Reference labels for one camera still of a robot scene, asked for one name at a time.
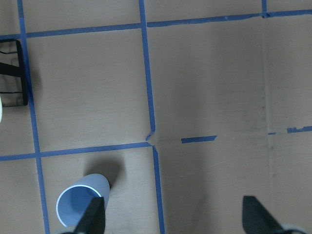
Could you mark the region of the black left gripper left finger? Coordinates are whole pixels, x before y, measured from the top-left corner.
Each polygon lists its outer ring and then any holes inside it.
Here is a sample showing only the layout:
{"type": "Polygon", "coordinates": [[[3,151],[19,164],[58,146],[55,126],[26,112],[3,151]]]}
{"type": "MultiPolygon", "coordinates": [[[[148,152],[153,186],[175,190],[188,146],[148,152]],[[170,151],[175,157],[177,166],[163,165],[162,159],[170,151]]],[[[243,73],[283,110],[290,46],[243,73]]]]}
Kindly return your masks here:
{"type": "Polygon", "coordinates": [[[91,200],[82,218],[74,229],[75,234],[103,234],[105,231],[104,198],[91,200]]]}

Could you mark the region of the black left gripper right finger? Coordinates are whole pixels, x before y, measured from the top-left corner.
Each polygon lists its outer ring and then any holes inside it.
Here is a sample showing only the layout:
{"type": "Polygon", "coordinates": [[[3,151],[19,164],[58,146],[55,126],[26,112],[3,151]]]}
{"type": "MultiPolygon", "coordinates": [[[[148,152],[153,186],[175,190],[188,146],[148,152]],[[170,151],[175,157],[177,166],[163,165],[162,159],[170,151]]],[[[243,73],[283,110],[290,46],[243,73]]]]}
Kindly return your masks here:
{"type": "Polygon", "coordinates": [[[283,234],[284,229],[260,201],[251,195],[243,196],[242,227],[246,234],[283,234]]]}

